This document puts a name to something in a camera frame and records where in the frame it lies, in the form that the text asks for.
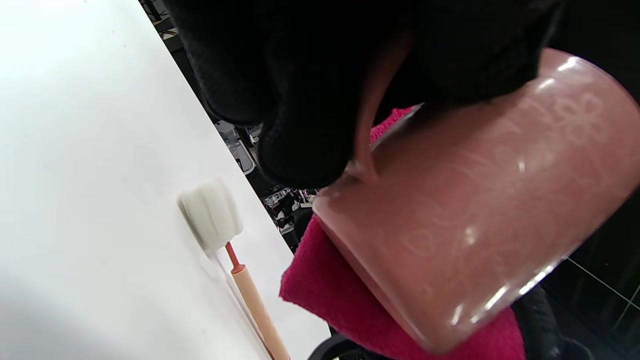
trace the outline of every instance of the magenta cloth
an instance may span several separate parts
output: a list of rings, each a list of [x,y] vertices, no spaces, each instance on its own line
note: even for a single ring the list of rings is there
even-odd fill
[[[395,109],[371,130],[375,141],[410,109]],[[524,360],[524,342],[507,309],[451,353],[425,352],[354,273],[314,215],[282,277],[280,296],[326,320],[366,349],[396,360]]]

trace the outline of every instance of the sponge brush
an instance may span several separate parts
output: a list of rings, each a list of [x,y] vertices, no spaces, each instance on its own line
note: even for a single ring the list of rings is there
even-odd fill
[[[223,248],[243,230],[236,202],[220,179],[183,193],[179,206],[204,250]]]
[[[183,193],[178,201],[193,235],[204,249],[225,248],[234,268],[231,276],[242,295],[260,332],[262,342],[272,360],[290,360],[291,357],[267,312],[249,270],[238,262],[231,239],[242,232],[243,223],[233,196],[221,179],[215,179]]]

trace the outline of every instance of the white table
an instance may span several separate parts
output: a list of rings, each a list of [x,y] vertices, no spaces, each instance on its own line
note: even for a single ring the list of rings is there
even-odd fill
[[[236,252],[305,359],[327,326],[278,299],[289,249],[138,2],[0,8],[0,359],[267,359],[176,205],[214,176],[244,218]]]

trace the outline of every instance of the black glove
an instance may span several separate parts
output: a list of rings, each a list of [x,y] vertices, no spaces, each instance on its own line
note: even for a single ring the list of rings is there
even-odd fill
[[[165,0],[210,114],[263,123],[259,165],[272,180],[318,188],[351,156],[372,56],[402,30],[412,55],[379,110],[478,101],[536,75],[560,0]]]

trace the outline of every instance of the white sponge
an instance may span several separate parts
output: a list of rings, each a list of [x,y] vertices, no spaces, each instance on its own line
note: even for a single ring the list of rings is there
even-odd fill
[[[224,247],[243,230],[236,202],[221,179],[183,193],[179,206],[204,250]]]

